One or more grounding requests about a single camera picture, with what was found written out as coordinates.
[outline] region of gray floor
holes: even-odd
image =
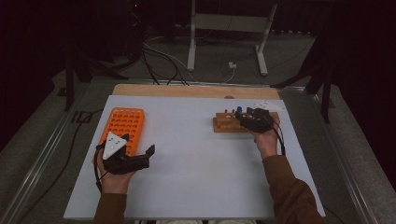
[[[189,47],[187,37],[178,37],[175,41],[153,37],[155,36],[148,38],[146,42],[148,46],[171,54],[183,63],[187,62]],[[194,72],[188,74],[179,63],[180,71],[190,84],[251,86],[275,84],[298,72],[314,39],[308,35],[270,35],[264,51],[270,71],[267,77],[260,76],[253,50],[254,45],[259,41],[259,35],[252,35],[244,41],[221,45],[200,45],[200,40],[197,40],[199,46]],[[171,77],[174,74],[173,67],[167,61],[152,56],[148,56],[148,61],[160,75]],[[233,78],[227,83],[222,83],[233,74],[233,71],[228,68],[228,62],[235,62],[237,66]],[[127,81],[129,83],[149,83],[147,82],[147,79],[150,79],[149,73],[142,63],[136,63],[120,73],[130,77]],[[293,86],[304,86],[306,81],[307,79],[301,80]],[[54,83],[56,84],[54,92],[1,152],[0,214],[2,215],[6,212],[36,157],[46,147],[59,120],[72,116],[75,111],[94,111],[103,108],[107,96],[119,82],[96,73],[91,84],[79,85],[77,89],[80,90],[78,94],[81,98],[69,113],[63,112],[65,99],[56,96],[58,90],[64,86],[64,73],[56,76]],[[339,90],[332,87],[331,125],[323,125],[319,122],[317,105],[313,103],[313,96],[295,90],[282,91],[280,96],[290,112],[322,203],[333,210],[344,223],[363,223],[360,219],[360,211],[355,208],[354,197],[350,196],[350,189],[342,175],[340,160],[337,153],[334,153],[332,141],[329,140],[329,134],[326,132],[326,130],[331,130],[333,134],[331,137],[336,140],[336,145],[346,156],[348,167],[354,176],[354,181],[358,184],[358,190],[361,191],[377,222],[396,223],[393,216],[396,211],[395,192],[387,182]],[[99,118],[100,113],[94,115],[90,123],[81,125],[71,161],[64,174],[43,200],[29,212],[22,223],[79,223],[63,219],[63,214]],[[47,168],[40,175],[26,207],[36,201],[62,169],[77,127],[78,124],[70,122],[65,126],[59,143],[50,156]],[[326,210],[326,213],[328,214],[327,223],[341,223],[331,212]]]

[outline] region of white desk frame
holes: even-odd
[[[262,33],[262,42],[260,43],[260,45],[256,45],[256,54],[257,61],[260,67],[260,74],[262,74],[262,76],[266,76],[268,74],[268,70],[262,51],[264,49],[265,42],[267,41],[268,34],[270,33],[272,21],[276,12],[276,7],[276,4],[272,5],[270,14],[267,18],[202,14],[195,12],[195,0],[192,0],[191,42],[187,69],[192,72],[195,66],[195,29],[243,31]]]

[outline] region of person's left hand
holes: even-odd
[[[102,177],[102,193],[118,193],[126,194],[128,191],[129,181],[135,172],[127,173],[124,175],[113,175],[110,172],[106,173],[105,166],[103,165],[103,149],[99,150],[98,154],[98,168]]]

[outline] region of brown sleeve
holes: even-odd
[[[294,176],[286,157],[272,156],[262,163],[279,223],[325,223],[318,213],[314,194],[304,181]]]
[[[118,224],[124,221],[126,194],[103,193],[96,208],[94,224]]]

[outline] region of human hand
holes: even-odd
[[[277,131],[280,120],[278,116],[271,116],[274,119],[274,129]],[[254,133],[250,132],[254,136],[254,142],[257,145],[257,149],[260,151],[262,159],[264,160],[267,157],[275,156],[276,153],[276,144],[277,144],[277,135],[274,130],[267,131],[265,133]]]
[[[118,193],[126,194],[128,191],[129,181],[135,172],[130,172],[124,175],[113,175],[106,172],[103,165],[103,149],[99,150],[97,165],[102,176],[102,192],[103,193]]]

